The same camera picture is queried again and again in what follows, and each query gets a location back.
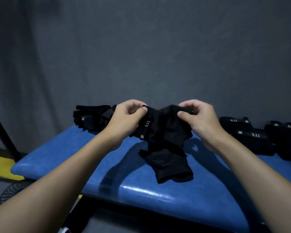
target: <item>left hand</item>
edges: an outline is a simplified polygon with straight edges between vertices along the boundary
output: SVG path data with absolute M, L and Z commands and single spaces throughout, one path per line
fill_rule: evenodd
M 147 105 L 142 101 L 129 100 L 116 106 L 114 114 L 107 125 L 101 132 L 107 137 L 111 137 L 112 149 L 120 147 L 122 141 L 136 130 L 140 119 L 148 112 Z

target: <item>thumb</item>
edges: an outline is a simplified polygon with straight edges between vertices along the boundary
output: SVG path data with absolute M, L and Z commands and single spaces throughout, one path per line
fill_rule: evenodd
M 194 115 L 191 115 L 191 114 L 184 112 L 184 111 L 179 111 L 177 113 L 177 115 L 181 120 L 187 122 L 190 126 L 193 125 Z
M 147 107 L 141 107 L 135 113 L 131 114 L 131 117 L 133 117 L 134 119 L 136 119 L 139 122 L 140 119 L 144 115 L 146 115 L 147 112 L 148 112 L 148 108 Z

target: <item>forearm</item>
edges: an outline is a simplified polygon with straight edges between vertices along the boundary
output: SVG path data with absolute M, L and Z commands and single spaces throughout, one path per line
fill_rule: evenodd
M 57 232 L 109 151 L 110 138 L 100 133 L 52 172 L 0 205 L 0 232 Z
M 272 232 L 291 232 L 291 182 L 227 133 L 214 147 Z

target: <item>fingernail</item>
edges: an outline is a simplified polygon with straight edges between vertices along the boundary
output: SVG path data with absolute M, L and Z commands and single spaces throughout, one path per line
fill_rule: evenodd
M 148 112 L 148 108 L 145 106 L 141 107 L 141 109 L 144 109 L 146 112 Z

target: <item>blue padded bench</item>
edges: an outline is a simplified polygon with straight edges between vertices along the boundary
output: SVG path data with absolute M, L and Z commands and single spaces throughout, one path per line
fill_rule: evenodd
M 12 168 L 13 174 L 38 180 L 64 162 L 95 134 L 72 126 L 34 150 Z M 200 139 L 185 142 L 194 180 L 157 184 L 152 168 L 138 155 L 147 142 L 126 138 L 109 153 L 85 185 L 82 194 L 145 208 L 162 214 L 226 229 L 249 232 L 256 213 L 251 201 L 226 164 L 208 151 Z M 259 156 L 291 181 L 291 163 L 275 156 Z

